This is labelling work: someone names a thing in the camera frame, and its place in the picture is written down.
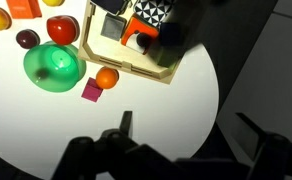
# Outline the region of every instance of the green plastic bowl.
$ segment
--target green plastic bowl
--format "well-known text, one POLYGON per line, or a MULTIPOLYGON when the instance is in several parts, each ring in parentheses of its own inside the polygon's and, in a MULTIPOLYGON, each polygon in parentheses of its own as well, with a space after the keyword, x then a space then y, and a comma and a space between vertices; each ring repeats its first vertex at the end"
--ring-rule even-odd
POLYGON ((86 73, 86 62, 77 59, 78 49, 47 42, 30 49, 24 57, 28 78, 38 87, 50 92, 72 89, 86 73))

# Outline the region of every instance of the dark floor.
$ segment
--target dark floor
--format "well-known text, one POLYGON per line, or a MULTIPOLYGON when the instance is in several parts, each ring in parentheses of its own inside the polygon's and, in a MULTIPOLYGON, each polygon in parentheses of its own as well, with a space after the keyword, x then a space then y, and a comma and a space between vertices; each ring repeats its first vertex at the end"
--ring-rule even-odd
MULTIPOLYGON (((219 109, 276 3, 277 0, 212 0, 209 3, 200 24, 198 38, 207 48, 216 69, 219 109)), ((193 157, 235 160, 217 124, 193 157)), ((0 180, 6 179, 36 180, 0 158, 0 180)))

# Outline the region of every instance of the orange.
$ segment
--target orange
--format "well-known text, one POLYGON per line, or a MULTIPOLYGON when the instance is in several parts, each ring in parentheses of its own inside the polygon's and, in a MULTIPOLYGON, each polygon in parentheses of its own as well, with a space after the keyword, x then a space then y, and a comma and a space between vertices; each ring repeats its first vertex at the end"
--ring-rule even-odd
POLYGON ((116 69, 103 67, 96 75, 96 83, 102 89, 110 89, 116 85, 118 78, 119 74, 116 69))

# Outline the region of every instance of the red apple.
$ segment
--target red apple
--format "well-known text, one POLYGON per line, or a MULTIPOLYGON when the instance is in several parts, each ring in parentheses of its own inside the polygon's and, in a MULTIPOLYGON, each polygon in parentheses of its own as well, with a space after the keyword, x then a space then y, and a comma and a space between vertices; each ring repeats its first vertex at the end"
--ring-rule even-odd
POLYGON ((47 32, 56 44, 68 45, 78 39, 79 25, 72 16, 54 16, 47 20, 47 32))
POLYGON ((25 49, 31 49, 40 44, 38 34, 31 29, 25 29, 20 31, 16 35, 16 41, 22 48, 25 49))

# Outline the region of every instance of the orange object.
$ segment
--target orange object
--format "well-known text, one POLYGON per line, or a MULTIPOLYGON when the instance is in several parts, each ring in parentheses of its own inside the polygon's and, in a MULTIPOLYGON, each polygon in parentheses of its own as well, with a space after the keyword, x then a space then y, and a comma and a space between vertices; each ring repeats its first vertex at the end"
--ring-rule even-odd
POLYGON ((146 54, 150 44, 155 41, 158 34, 159 31, 157 28, 140 19, 138 15, 133 14, 122 36, 121 44, 146 54), (144 42, 138 41, 138 36, 140 35, 146 37, 140 38, 142 40, 144 39, 144 42))
POLYGON ((103 67, 96 75, 96 84, 102 89, 110 89, 116 85, 118 79, 119 74, 116 69, 103 67))
POLYGON ((13 19, 42 17, 38 0, 6 0, 13 19))

